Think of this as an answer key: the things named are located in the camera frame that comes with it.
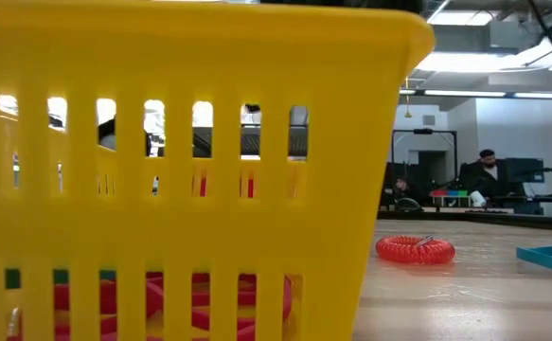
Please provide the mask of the green rubber band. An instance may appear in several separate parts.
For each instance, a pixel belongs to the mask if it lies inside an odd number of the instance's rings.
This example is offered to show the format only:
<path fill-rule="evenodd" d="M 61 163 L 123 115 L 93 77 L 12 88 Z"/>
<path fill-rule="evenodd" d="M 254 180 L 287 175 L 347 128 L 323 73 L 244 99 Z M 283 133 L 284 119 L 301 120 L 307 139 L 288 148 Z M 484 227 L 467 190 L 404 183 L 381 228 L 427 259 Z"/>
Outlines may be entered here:
<path fill-rule="evenodd" d="M 100 280 L 115 280 L 116 272 L 111 270 L 100 270 Z M 53 281 L 55 284 L 67 284 L 69 282 L 69 272 L 67 270 L 54 270 Z M 5 270 L 5 288 L 20 289 L 21 288 L 21 272 L 19 269 L 9 268 Z"/>

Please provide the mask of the red orange coil wristband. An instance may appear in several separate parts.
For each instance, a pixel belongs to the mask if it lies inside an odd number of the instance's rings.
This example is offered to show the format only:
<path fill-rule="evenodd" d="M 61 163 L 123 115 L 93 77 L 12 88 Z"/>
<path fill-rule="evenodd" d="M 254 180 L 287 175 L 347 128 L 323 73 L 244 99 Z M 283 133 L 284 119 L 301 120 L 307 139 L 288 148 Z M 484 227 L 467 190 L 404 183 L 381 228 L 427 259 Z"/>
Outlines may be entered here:
<path fill-rule="evenodd" d="M 455 249 L 451 243 L 433 236 L 384 237 L 376 242 L 375 250 L 383 260 L 408 264 L 444 264 L 455 257 Z"/>

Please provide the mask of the red rubber band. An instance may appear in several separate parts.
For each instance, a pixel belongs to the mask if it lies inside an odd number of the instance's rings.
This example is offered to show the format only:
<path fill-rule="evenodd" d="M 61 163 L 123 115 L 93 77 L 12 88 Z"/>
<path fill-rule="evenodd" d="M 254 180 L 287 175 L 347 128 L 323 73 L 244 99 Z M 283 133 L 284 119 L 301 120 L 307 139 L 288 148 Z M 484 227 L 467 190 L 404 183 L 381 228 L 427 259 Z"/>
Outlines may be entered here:
<path fill-rule="evenodd" d="M 210 331 L 210 276 L 195 273 L 191 278 L 191 327 L 192 341 L 209 341 Z M 255 341 L 257 278 L 242 274 L 238 278 L 237 341 Z M 23 341 L 23 314 L 20 307 L 20 289 L 9 288 L 11 312 L 6 341 Z M 70 341 L 70 287 L 65 280 L 54 284 L 53 313 L 55 341 Z M 149 272 L 146 275 L 147 341 L 163 341 L 164 284 L 163 274 Z M 99 326 L 101 341 L 117 340 L 116 276 L 99 281 Z"/>

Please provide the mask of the yellow plastic basket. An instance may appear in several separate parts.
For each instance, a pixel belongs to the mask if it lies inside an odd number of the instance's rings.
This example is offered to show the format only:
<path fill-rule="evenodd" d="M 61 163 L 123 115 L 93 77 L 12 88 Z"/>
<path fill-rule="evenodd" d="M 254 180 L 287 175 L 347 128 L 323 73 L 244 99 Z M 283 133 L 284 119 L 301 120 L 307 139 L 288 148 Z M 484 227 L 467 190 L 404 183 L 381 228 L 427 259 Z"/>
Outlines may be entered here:
<path fill-rule="evenodd" d="M 353 331 L 405 76 L 435 43 L 388 9 L 155 0 L 0 0 L 0 341 L 5 270 L 21 272 L 23 341 L 55 341 L 67 270 L 71 341 L 99 341 L 99 271 L 116 272 L 117 341 L 146 341 L 146 275 L 163 274 L 164 341 L 191 341 L 191 278 L 210 276 L 209 341 L 236 341 L 238 278 L 257 278 L 256 339 Z M 192 154 L 197 102 L 212 154 Z M 262 113 L 240 158 L 240 109 Z M 288 158 L 293 106 L 308 153 Z M 116 120 L 116 149 L 98 125 Z M 210 194 L 192 194 L 195 175 Z M 240 198 L 251 174 L 255 196 Z"/>

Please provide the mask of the black background machine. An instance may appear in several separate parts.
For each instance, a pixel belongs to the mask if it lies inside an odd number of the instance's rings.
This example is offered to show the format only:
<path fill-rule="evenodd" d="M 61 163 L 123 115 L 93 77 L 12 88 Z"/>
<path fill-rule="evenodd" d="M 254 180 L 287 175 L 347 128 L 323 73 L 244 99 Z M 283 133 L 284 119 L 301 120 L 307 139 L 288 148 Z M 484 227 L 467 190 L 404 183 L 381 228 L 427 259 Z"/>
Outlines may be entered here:
<path fill-rule="evenodd" d="M 522 189 L 508 195 L 506 202 L 512 205 L 515 214 L 543 215 L 542 204 L 552 204 L 552 193 L 539 194 L 532 188 L 525 192 L 525 187 L 543 184 L 545 176 L 552 174 L 552 167 L 546 167 L 538 158 L 507 158 L 506 163 L 508 181 L 517 189 Z"/>

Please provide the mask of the black background station frame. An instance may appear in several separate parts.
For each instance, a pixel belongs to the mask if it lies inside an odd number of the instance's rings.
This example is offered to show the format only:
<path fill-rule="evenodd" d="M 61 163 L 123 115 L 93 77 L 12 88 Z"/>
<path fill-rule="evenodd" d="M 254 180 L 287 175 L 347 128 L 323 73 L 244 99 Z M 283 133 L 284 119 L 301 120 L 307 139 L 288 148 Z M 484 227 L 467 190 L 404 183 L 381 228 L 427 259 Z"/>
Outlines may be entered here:
<path fill-rule="evenodd" d="M 392 182 L 392 190 L 397 191 L 395 187 L 398 175 L 396 173 L 396 163 L 395 163 L 395 149 L 396 146 L 402 141 L 402 138 L 396 140 L 395 135 L 400 134 L 412 134 L 412 135 L 439 135 L 444 141 L 453 147 L 453 157 L 454 157 L 454 176 L 451 177 L 447 182 L 438 184 L 435 180 L 432 180 L 432 189 L 440 190 L 441 188 L 446 188 L 451 186 L 454 183 L 458 182 L 458 148 L 457 148 L 457 132 L 450 130 L 433 130 L 429 128 L 421 129 L 401 129 L 394 130 L 391 136 L 391 145 L 390 145 L 390 178 Z M 389 209 L 396 212 L 424 212 L 424 208 L 418 204 L 412 198 L 397 198 L 393 195 L 395 204 Z"/>

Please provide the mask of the person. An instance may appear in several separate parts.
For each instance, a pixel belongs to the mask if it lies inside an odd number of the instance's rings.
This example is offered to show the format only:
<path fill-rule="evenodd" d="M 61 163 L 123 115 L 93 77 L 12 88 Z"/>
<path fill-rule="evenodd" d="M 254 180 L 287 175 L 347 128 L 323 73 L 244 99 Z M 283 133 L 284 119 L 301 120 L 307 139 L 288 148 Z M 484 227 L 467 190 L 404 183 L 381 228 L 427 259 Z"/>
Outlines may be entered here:
<path fill-rule="evenodd" d="M 473 207 L 486 207 L 493 204 L 496 197 L 514 193 L 507 176 L 507 164 L 497 160 L 492 149 L 480 151 L 477 161 L 462 164 L 458 180 L 469 194 Z"/>
<path fill-rule="evenodd" d="M 396 200 L 411 199 L 418 202 L 420 199 L 417 190 L 405 178 L 398 178 L 395 183 Z"/>

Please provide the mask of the rack with coloured bins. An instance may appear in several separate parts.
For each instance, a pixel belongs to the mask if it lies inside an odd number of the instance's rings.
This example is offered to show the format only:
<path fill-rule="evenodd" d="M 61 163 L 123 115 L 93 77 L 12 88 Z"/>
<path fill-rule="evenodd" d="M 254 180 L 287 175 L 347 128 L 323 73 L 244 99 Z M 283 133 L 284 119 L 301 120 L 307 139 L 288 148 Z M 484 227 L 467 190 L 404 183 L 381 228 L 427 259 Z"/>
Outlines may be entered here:
<path fill-rule="evenodd" d="M 466 190 L 435 189 L 430 192 L 433 205 L 439 207 L 470 207 L 472 199 Z"/>

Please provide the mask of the black aluminium table frame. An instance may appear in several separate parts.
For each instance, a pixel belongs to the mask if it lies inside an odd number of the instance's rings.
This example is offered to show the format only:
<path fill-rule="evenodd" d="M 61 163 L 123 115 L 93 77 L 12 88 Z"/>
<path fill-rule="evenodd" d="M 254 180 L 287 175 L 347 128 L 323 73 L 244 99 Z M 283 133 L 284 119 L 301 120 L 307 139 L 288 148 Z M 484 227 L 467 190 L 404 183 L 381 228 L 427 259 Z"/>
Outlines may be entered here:
<path fill-rule="evenodd" d="M 498 224 L 542 230 L 552 230 L 552 217 L 486 212 L 398 212 L 379 211 L 378 219 L 403 221 L 457 221 Z"/>

